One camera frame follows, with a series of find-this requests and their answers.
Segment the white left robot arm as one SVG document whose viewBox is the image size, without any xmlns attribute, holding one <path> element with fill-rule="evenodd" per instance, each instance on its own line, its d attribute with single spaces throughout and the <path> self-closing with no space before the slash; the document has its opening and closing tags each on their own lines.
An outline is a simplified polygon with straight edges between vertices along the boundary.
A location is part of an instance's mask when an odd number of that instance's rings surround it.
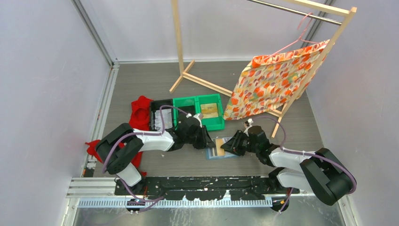
<svg viewBox="0 0 399 226">
<path fill-rule="evenodd" d="M 143 176 L 132 163 L 134 157 L 144 151 L 170 152 L 190 144 L 195 149 L 215 147 L 207 128 L 195 116 L 189 116 L 165 131 L 144 131 L 123 123 L 95 146 L 104 171 L 117 175 L 133 195 L 144 190 Z"/>
</svg>

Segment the blue card holder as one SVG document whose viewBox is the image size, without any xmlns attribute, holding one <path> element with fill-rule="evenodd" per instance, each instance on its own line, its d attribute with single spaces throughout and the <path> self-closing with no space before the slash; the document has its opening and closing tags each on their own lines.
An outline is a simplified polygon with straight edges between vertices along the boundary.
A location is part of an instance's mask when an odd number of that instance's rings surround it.
<svg viewBox="0 0 399 226">
<path fill-rule="evenodd" d="M 229 153 L 221 148 L 223 144 L 229 141 L 232 137 L 217 137 L 213 139 L 215 147 L 205 149 L 207 160 L 218 160 L 226 158 L 236 158 L 237 155 Z"/>
</svg>

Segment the gold credit card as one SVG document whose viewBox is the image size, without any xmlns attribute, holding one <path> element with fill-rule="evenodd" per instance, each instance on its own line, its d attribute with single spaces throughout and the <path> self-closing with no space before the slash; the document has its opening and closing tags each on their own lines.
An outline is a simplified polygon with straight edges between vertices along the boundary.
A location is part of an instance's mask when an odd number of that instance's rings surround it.
<svg viewBox="0 0 399 226">
<path fill-rule="evenodd" d="M 219 138 L 215 140 L 215 156 L 225 156 L 225 150 L 221 147 L 224 144 L 224 139 Z"/>
</svg>

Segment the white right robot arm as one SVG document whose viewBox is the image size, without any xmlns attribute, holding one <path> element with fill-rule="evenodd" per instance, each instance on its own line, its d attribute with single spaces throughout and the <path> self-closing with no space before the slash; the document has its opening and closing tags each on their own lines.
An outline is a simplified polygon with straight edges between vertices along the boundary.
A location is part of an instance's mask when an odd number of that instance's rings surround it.
<svg viewBox="0 0 399 226">
<path fill-rule="evenodd" d="M 354 176 L 329 149 L 315 152 L 287 149 L 271 143 L 260 126 L 238 130 L 221 148 L 237 156 L 254 153 L 262 164 L 274 167 L 268 175 L 268 185 L 274 193 L 286 188 L 300 189 L 331 206 L 357 187 Z"/>
</svg>

